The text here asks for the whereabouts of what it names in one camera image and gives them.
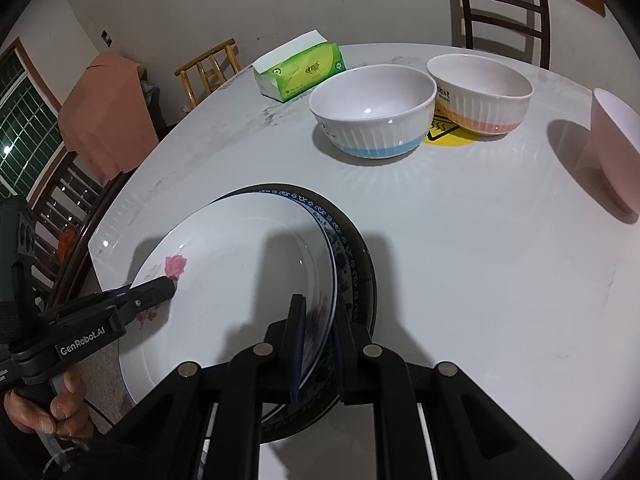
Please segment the person's left hand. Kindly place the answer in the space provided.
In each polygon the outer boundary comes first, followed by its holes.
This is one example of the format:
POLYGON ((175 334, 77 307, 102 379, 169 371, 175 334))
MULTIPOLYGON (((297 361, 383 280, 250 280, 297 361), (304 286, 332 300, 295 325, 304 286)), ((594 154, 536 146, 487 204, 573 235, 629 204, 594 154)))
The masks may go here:
POLYGON ((13 425, 23 432, 39 431, 75 441, 91 440, 96 427, 85 404, 87 387, 77 367, 63 374, 63 390, 44 410, 15 390, 4 396, 4 409, 13 425))

